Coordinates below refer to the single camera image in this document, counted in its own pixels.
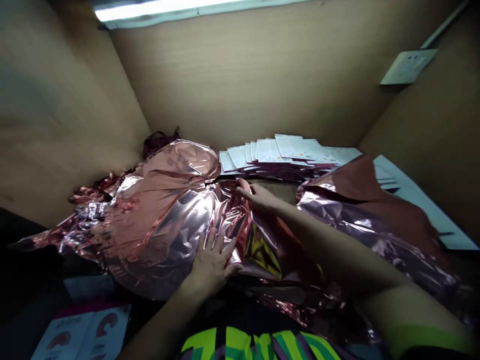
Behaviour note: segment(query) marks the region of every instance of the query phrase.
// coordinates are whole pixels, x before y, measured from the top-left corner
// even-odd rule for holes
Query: fluorescent light
[[[96,10],[95,14],[101,22],[108,22],[240,1],[245,0],[156,0]]]

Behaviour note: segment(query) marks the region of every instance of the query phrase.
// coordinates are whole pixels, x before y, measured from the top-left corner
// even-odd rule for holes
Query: foil balloon
[[[210,148],[173,141],[120,176],[110,174],[93,187],[80,188],[71,199],[77,204],[74,215],[11,247],[29,251],[54,245],[61,254],[73,250],[98,262],[133,293],[164,301],[190,272],[200,234],[224,231],[225,245],[237,238],[228,261],[243,265],[241,275],[231,279],[233,286],[317,334],[330,335],[334,324],[336,330],[356,332],[358,341],[374,340],[364,322],[353,326],[351,303],[323,277],[280,219],[252,211],[237,195],[237,181],[214,182],[220,170]],[[441,255],[435,229],[420,209],[380,189],[371,160],[354,160],[306,182],[297,195],[301,211],[361,241],[458,310],[460,281],[434,260]],[[398,211],[403,220],[393,216]],[[410,232],[402,232],[402,221],[412,219]],[[345,331],[335,334],[337,341],[352,337]]]

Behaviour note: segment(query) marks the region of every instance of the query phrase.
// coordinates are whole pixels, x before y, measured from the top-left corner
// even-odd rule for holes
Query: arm
[[[202,304],[215,295],[228,278],[239,271],[238,263],[225,264],[232,254],[236,239],[224,251],[224,233],[212,230],[205,245],[205,234],[198,240],[198,249],[191,273],[166,304],[138,332],[117,359],[162,360],[172,358],[172,351],[179,345],[184,331]]]
[[[469,338],[455,316],[368,247],[261,186],[253,184],[250,189],[238,187],[237,192],[254,207],[277,215],[288,225],[325,275],[362,307],[394,356],[397,350],[393,349],[392,331],[401,326],[425,326]]]

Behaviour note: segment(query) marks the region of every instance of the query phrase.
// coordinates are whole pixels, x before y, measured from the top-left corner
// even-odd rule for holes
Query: cardboard wall
[[[66,15],[0,4],[0,207],[46,227],[74,189],[141,160],[150,132],[109,34]]]
[[[471,5],[415,84],[397,95],[360,143],[409,175],[480,243],[480,8]]]
[[[454,0],[327,0],[111,32],[152,131],[216,150],[275,132],[355,146],[395,96],[379,83]]]

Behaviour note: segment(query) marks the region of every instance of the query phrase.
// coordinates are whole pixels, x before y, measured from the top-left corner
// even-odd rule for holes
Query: electrical socket
[[[427,49],[399,53],[380,85],[414,83],[438,51],[438,49]]]

